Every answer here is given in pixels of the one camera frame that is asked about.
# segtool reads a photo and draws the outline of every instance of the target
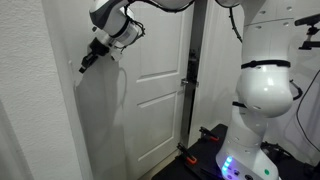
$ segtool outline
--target wall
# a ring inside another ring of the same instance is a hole
[[[73,131],[83,129],[88,152],[82,153],[89,157],[91,178],[125,180],[121,106],[125,74],[109,57],[100,58],[83,76],[78,72],[82,58],[87,55],[87,45],[93,39],[93,25],[88,13],[92,1],[43,0],[43,4],[63,88],[72,89],[65,96],[66,102],[72,102],[70,106],[78,108],[81,118],[80,127],[77,123],[71,125]]]
[[[317,0],[296,1],[297,19],[319,13]],[[199,137],[201,125],[213,128],[219,123],[228,125],[231,118],[231,102],[237,79],[240,75],[241,44],[231,30],[227,9],[209,2],[207,21],[200,65],[200,87],[196,94],[193,116],[193,130],[190,143]],[[242,32],[243,10],[235,8],[235,21]],[[306,39],[307,27],[296,27],[292,35],[290,60],[291,78],[305,91],[313,76],[320,68],[320,51],[299,51]],[[306,96],[300,110],[300,119],[309,138],[320,146],[319,78]],[[271,119],[265,140],[280,143],[297,159],[316,164],[320,155],[306,141],[294,117],[299,101],[294,102],[285,115]]]
[[[86,179],[41,1],[4,0],[0,9],[0,112],[21,148],[13,146],[17,158],[30,171],[23,179]]]

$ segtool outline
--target door panel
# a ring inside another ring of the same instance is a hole
[[[137,3],[132,10],[146,36],[125,50],[124,131],[129,179],[137,179],[180,140],[193,7],[178,14]]]

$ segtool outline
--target robotic arm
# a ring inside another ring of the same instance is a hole
[[[180,12],[194,0],[96,0],[90,17],[96,26],[91,52],[82,61],[84,73],[97,59],[144,35],[133,19],[130,4],[141,1],[166,12]],[[289,88],[288,47],[294,27],[295,0],[216,0],[224,8],[241,5],[245,13],[242,73],[232,119],[216,162],[224,179],[279,180],[277,167],[260,145],[268,118],[286,113],[293,101]],[[307,19],[320,21],[320,15]]]
[[[96,26],[93,29],[96,38],[89,45],[92,51],[83,58],[82,67],[79,70],[81,73],[84,73],[98,59],[98,55],[104,56],[110,49],[114,52],[116,42],[121,43],[124,49],[144,36],[142,23],[135,21],[132,11],[128,9],[137,1],[172,13],[183,11],[194,2],[194,0],[95,0],[90,9],[90,17]],[[119,59],[115,56],[111,54],[112,59]]]

